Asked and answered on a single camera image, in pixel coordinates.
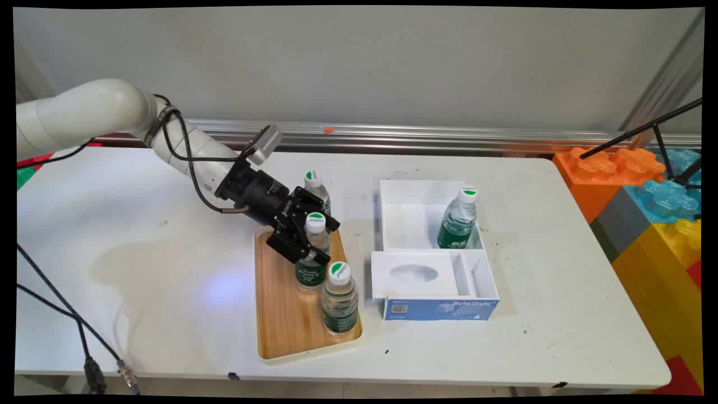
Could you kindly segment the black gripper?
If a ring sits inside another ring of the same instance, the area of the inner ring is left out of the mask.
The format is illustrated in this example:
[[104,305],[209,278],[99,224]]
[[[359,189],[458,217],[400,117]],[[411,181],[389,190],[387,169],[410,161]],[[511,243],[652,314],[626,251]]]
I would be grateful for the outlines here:
[[325,209],[320,197],[303,187],[290,192],[266,172],[252,169],[249,162],[238,162],[219,184],[215,196],[231,200],[236,209],[246,208],[248,217],[274,228],[266,244],[290,263],[330,263],[330,255],[310,242],[305,223],[311,214],[322,214],[326,230],[336,232],[339,222]]

